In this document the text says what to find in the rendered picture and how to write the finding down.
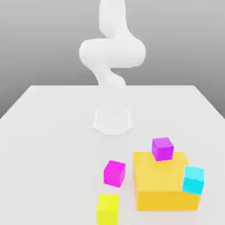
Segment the small magenta cube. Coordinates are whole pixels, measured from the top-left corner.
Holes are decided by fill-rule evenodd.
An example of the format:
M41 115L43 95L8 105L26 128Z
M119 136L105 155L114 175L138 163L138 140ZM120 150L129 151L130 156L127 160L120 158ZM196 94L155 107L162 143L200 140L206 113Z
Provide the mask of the small magenta cube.
M120 188L126 174L126 164L110 160L104 169L104 183Z

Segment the small purple cube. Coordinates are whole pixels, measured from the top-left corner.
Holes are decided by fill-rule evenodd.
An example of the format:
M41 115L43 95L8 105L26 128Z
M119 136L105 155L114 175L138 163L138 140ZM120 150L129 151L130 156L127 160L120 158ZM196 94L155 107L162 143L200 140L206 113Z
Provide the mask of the small purple cube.
M156 161L171 160L173 152L174 145L168 137L154 138L152 140L152 154Z

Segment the small yellow cube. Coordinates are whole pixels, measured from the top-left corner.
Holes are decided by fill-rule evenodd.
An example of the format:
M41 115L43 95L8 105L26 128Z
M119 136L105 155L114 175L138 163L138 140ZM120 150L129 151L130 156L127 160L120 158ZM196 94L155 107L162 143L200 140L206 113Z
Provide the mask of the small yellow cube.
M97 204L98 225L118 225L119 195L99 194Z

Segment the small cyan cube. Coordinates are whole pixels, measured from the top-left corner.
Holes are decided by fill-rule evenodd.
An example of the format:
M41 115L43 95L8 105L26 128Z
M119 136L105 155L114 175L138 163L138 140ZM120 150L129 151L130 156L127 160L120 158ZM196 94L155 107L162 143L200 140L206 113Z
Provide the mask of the small cyan cube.
M185 165L182 191L201 195L204 187L204 169Z

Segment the large orange box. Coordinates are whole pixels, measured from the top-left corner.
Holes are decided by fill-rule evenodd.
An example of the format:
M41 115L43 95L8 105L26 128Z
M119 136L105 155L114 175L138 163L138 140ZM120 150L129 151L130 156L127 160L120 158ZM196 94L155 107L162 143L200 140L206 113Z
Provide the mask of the large orange box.
M171 160L156 161L151 152L134 152L133 177L138 211L196 211L200 195L182 191L184 168L189 164L183 152Z

